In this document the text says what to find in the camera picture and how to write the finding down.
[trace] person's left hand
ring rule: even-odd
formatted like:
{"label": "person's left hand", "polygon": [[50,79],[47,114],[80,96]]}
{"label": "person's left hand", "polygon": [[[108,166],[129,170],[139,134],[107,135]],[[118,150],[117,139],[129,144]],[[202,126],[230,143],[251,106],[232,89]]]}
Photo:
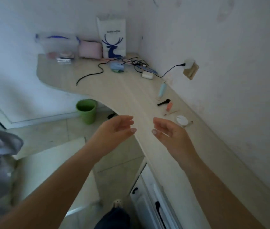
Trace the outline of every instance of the person's left hand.
{"label": "person's left hand", "polygon": [[92,153],[93,158],[98,162],[136,132],[135,128],[131,128],[134,124],[132,119],[132,116],[116,116],[105,121],[84,148]]}

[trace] dark blue pants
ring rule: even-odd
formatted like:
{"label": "dark blue pants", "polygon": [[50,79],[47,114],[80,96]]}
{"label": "dark blue pants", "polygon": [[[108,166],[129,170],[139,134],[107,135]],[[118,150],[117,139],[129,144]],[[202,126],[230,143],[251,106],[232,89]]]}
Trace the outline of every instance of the dark blue pants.
{"label": "dark blue pants", "polygon": [[113,207],[97,223],[95,229],[129,229],[130,227],[131,220],[128,213],[120,207]]}

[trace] blue deer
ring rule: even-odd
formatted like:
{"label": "blue deer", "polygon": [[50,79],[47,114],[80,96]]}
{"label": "blue deer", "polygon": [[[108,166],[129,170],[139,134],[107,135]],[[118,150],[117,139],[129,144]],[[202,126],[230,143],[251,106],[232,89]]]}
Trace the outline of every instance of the blue deer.
{"label": "blue deer", "polygon": [[121,43],[122,39],[120,39],[120,37],[119,37],[119,40],[118,40],[118,42],[116,44],[110,44],[106,40],[106,34],[104,34],[104,40],[105,40],[105,42],[103,40],[102,40],[102,42],[104,42],[107,45],[106,46],[107,48],[110,48],[110,50],[108,51],[108,57],[109,58],[122,58],[121,55],[115,55],[114,54],[114,49],[117,49],[117,47],[118,47],[116,45],[118,45],[119,43]]}

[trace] white wall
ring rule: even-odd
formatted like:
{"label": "white wall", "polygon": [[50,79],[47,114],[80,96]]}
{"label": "white wall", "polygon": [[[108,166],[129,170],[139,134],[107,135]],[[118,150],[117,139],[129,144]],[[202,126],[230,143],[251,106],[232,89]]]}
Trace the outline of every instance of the white wall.
{"label": "white wall", "polygon": [[36,77],[38,32],[75,33],[98,40],[96,16],[115,13],[127,18],[127,50],[139,45],[133,0],[0,0],[0,110],[12,122],[75,111],[85,96],[43,85]]}
{"label": "white wall", "polygon": [[140,55],[270,187],[270,0],[144,0]]}

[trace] green bucket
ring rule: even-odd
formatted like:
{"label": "green bucket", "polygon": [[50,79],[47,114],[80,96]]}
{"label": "green bucket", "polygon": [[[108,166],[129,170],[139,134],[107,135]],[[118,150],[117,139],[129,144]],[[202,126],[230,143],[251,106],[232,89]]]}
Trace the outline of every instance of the green bucket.
{"label": "green bucket", "polygon": [[76,104],[76,109],[85,124],[91,125],[95,122],[97,112],[97,102],[95,100],[80,100]]}

